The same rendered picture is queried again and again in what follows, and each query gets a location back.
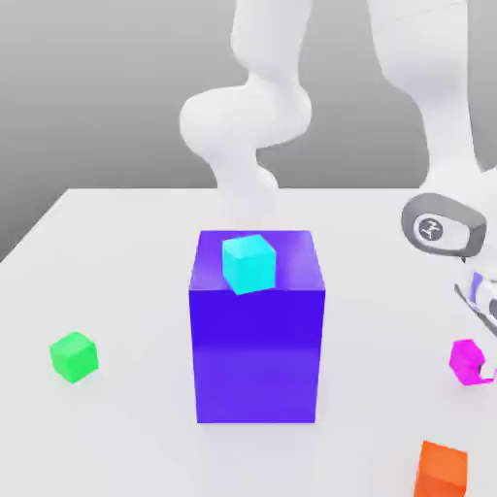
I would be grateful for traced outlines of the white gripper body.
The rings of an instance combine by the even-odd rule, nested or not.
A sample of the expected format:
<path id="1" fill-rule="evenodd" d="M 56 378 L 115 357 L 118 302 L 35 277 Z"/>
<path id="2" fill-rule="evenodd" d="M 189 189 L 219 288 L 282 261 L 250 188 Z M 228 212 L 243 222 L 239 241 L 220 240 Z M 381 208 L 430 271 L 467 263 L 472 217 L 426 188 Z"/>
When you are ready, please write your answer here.
<path id="1" fill-rule="evenodd" d="M 497 365 L 497 283 L 456 283 L 454 290 L 468 309 L 467 332 L 491 365 Z"/>

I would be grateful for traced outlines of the small green cube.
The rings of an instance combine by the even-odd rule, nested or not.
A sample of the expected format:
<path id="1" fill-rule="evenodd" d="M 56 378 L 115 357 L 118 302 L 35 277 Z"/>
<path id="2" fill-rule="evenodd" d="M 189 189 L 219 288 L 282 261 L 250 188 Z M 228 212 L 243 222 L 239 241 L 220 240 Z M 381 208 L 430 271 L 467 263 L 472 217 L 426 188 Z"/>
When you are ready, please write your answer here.
<path id="1" fill-rule="evenodd" d="M 76 383 L 99 368 L 97 348 L 80 332 L 72 332 L 49 347 L 54 371 L 70 383 Z"/>

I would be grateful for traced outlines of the small magenta cube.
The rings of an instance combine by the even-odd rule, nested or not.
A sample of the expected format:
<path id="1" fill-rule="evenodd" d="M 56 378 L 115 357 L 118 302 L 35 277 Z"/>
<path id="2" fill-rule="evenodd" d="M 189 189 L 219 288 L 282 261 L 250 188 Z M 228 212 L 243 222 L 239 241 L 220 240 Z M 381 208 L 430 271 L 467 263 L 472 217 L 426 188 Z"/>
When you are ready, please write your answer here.
<path id="1" fill-rule="evenodd" d="M 457 340 L 452 344 L 449 367 L 461 384 L 473 386 L 493 383 L 497 378 L 497 369 L 491 376 L 484 377 L 482 368 L 486 363 L 483 352 L 471 339 Z"/>

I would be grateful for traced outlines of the small orange cube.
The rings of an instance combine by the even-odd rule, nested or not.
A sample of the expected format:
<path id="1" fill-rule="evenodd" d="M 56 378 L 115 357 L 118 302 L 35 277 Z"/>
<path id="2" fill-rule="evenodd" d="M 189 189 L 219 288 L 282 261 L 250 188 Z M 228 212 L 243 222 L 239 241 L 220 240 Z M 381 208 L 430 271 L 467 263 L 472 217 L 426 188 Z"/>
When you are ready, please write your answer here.
<path id="1" fill-rule="evenodd" d="M 414 484 L 414 497 L 465 497 L 468 453 L 424 441 Z"/>

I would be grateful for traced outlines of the small cyan cube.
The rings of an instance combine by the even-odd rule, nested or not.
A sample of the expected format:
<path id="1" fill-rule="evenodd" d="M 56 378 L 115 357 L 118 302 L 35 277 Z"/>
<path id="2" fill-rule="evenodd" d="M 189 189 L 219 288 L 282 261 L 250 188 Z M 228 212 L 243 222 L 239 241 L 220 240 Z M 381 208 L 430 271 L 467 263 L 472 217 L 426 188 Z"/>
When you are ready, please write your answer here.
<path id="1" fill-rule="evenodd" d="M 224 240 L 221 255 L 222 275 L 236 295 L 275 287 L 277 253 L 261 235 Z"/>

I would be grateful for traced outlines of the large blue box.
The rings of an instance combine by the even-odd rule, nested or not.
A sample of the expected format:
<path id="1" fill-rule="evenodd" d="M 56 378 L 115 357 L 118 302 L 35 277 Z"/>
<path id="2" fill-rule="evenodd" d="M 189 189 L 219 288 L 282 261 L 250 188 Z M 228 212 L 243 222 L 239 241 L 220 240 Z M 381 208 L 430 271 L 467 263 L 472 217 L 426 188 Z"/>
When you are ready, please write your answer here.
<path id="1" fill-rule="evenodd" d="M 325 284 L 308 231 L 264 231 L 276 284 L 237 295 L 222 275 L 222 243 L 199 234 L 188 289 L 200 423 L 315 421 Z"/>

